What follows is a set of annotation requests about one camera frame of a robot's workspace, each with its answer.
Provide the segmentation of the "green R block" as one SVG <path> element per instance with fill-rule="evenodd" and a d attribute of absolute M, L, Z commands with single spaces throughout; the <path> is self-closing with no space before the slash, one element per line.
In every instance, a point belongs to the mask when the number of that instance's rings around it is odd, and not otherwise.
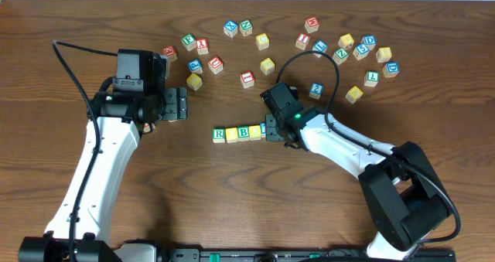
<path fill-rule="evenodd" d="M 214 143 L 224 143 L 226 141 L 225 129 L 214 128 L 212 130 L 212 138 Z"/>

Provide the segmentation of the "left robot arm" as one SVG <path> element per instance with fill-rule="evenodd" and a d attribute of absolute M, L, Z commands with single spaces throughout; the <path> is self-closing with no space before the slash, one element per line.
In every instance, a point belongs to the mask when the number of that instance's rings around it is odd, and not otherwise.
<path fill-rule="evenodd" d="M 127 164 L 144 134 L 159 121 L 187 118 L 187 91 L 168 88 L 169 58 L 121 49 L 115 76 L 87 105 L 87 132 L 80 160 L 56 215 L 39 237 L 23 239 L 20 261 L 166 261 L 157 243 L 109 243 L 111 218 Z"/>

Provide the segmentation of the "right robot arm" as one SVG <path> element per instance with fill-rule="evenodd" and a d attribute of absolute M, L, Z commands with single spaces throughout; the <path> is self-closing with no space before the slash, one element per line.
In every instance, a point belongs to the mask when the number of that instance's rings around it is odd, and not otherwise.
<path fill-rule="evenodd" d="M 377 235 L 368 257 L 406 260 L 444 220 L 452 201 L 423 150 L 370 139 L 321 107 L 304 107 L 297 90 L 278 83 L 261 93 L 278 133 L 293 148 L 322 155 L 358 179 Z"/>

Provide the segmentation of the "blue T block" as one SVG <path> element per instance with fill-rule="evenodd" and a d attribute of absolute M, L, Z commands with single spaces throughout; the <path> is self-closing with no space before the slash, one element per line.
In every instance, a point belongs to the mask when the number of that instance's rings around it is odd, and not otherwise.
<path fill-rule="evenodd" d="M 260 129 L 261 129 L 261 137 L 266 138 L 266 123 L 265 122 L 260 123 Z"/>

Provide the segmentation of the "green B block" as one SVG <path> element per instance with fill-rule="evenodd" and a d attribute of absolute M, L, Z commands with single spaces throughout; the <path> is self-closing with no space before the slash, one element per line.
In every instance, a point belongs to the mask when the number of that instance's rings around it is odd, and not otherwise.
<path fill-rule="evenodd" d="M 250 140 L 249 127 L 248 126 L 237 127 L 237 137 L 238 137 L 238 141 L 249 141 Z"/>

